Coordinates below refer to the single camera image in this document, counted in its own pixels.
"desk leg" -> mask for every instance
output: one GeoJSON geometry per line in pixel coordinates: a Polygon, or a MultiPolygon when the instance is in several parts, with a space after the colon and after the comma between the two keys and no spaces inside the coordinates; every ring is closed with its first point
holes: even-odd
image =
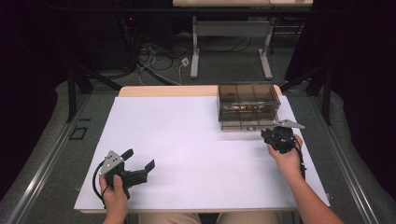
{"type": "Polygon", "coordinates": [[[192,17],[192,62],[191,62],[191,78],[198,78],[198,34],[197,34],[197,18],[192,17]]]}
{"type": "Polygon", "coordinates": [[[264,40],[264,47],[263,49],[259,49],[260,61],[262,62],[262,71],[264,72],[264,76],[266,80],[272,80],[273,76],[271,73],[271,67],[268,63],[267,53],[270,46],[271,37],[274,31],[275,26],[275,17],[270,18],[268,22],[268,27],[266,31],[266,36],[264,40]]]}

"white desk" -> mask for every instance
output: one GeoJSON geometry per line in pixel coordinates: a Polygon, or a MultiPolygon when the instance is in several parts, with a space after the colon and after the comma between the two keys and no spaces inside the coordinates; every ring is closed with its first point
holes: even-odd
{"type": "MultiPolygon", "coordinates": [[[[260,132],[220,130],[217,86],[132,87],[120,92],[131,95],[137,96],[115,99],[75,209],[106,211],[92,190],[93,171],[109,150],[122,154],[129,148],[134,155],[125,169],[139,170],[153,159],[156,162],[148,183],[130,189],[130,213],[296,208],[260,132]],[[184,93],[188,96],[175,97],[184,93]]],[[[279,118],[295,120],[286,96],[279,97],[279,118]]],[[[303,153],[306,181],[329,205],[305,145],[303,153]]]]}
{"type": "MultiPolygon", "coordinates": [[[[313,0],[174,0],[174,7],[292,7],[310,8],[313,0]]],[[[268,21],[198,21],[192,17],[192,60],[191,78],[198,77],[198,36],[199,35],[227,35],[227,36],[257,36],[264,37],[259,56],[265,79],[273,78],[268,63],[267,53],[275,26],[275,18],[268,21]]]]}

